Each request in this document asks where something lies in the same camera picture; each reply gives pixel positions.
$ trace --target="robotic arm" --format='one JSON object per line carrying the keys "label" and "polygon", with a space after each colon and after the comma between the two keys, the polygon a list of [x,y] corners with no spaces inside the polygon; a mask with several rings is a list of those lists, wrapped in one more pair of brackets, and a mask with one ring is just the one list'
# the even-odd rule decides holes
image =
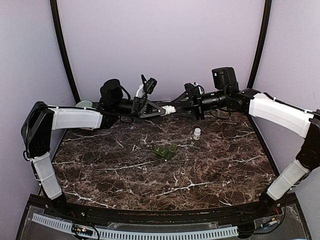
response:
{"label": "robotic arm", "polygon": [[186,92],[171,104],[192,107],[197,119],[204,119],[204,111],[211,108],[227,108],[269,120],[305,139],[295,160],[260,195],[258,214],[263,216],[275,201],[320,166],[320,110],[314,112],[295,107],[251,88],[239,91],[232,67],[214,69],[212,74],[214,86],[219,91],[199,94],[187,83]]}
{"label": "robotic arm", "polygon": [[[240,91],[232,67],[214,69],[212,74],[218,91],[203,93],[200,86],[187,83],[184,85],[185,92],[171,105],[191,108],[197,119],[204,119],[204,112],[212,108],[227,108],[232,112],[269,120],[305,139],[295,160],[260,195],[258,213],[264,215],[275,201],[320,166],[320,110],[301,109],[251,88]],[[146,81],[142,76],[142,85],[131,100],[119,80],[109,80],[100,89],[98,108],[56,107],[47,106],[44,102],[33,106],[21,129],[26,146],[24,157],[31,161],[37,180],[51,200],[63,195],[49,154],[51,131],[110,128],[119,116],[147,118],[170,113],[166,107],[147,100],[147,95],[152,93],[156,84],[155,79]],[[123,99],[122,90],[127,93],[128,99]]]}

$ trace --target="white wall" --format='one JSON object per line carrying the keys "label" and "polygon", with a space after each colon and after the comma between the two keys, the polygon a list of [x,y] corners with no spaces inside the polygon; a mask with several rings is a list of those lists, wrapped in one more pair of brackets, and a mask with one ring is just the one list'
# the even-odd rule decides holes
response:
{"label": "white wall", "polygon": [[70,64],[82,100],[98,101],[112,78],[134,94],[140,75],[173,100],[197,81],[213,91],[214,68],[232,66],[247,86],[264,0],[59,0]]}
{"label": "white wall", "polygon": [[[273,1],[265,47],[254,88],[290,104],[320,109],[320,1]],[[280,171],[303,139],[280,126],[256,120]],[[320,170],[295,189],[312,239],[320,239]]]}
{"label": "white wall", "polygon": [[[0,7],[0,233],[16,239],[30,193],[39,185],[24,161],[21,127],[36,101],[73,105],[50,1],[1,1]],[[62,132],[52,136],[51,152]]]}

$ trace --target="white bottle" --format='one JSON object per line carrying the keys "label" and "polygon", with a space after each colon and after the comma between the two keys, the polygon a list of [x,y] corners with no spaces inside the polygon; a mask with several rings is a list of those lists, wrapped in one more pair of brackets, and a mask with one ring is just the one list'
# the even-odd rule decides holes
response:
{"label": "white bottle", "polygon": [[199,140],[199,139],[200,139],[200,134],[201,134],[201,129],[197,127],[197,128],[194,130],[193,139],[194,139],[194,140]]}

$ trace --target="marble table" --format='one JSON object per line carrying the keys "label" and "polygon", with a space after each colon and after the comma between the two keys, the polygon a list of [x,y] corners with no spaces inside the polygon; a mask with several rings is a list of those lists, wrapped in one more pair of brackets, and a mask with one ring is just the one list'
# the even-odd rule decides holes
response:
{"label": "marble table", "polygon": [[[201,128],[199,140],[193,139]],[[155,146],[177,144],[165,160]],[[195,210],[258,200],[274,171],[246,116],[176,113],[67,131],[53,160],[71,203],[124,210]]]}

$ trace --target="white cable tray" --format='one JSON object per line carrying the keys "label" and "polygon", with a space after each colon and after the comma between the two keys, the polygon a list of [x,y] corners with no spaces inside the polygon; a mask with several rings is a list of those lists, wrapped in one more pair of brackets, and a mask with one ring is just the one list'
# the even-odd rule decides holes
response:
{"label": "white cable tray", "polygon": [[[67,234],[72,234],[72,222],[68,220],[55,219],[51,216],[34,213],[32,221],[49,228],[61,231]],[[93,230],[91,239],[97,239],[96,231]],[[101,240],[216,240],[238,236],[238,227],[226,227],[220,229],[190,231],[190,232],[169,232],[169,233],[150,233],[150,232],[131,232],[131,231],[116,231],[96,227],[100,234]]]}

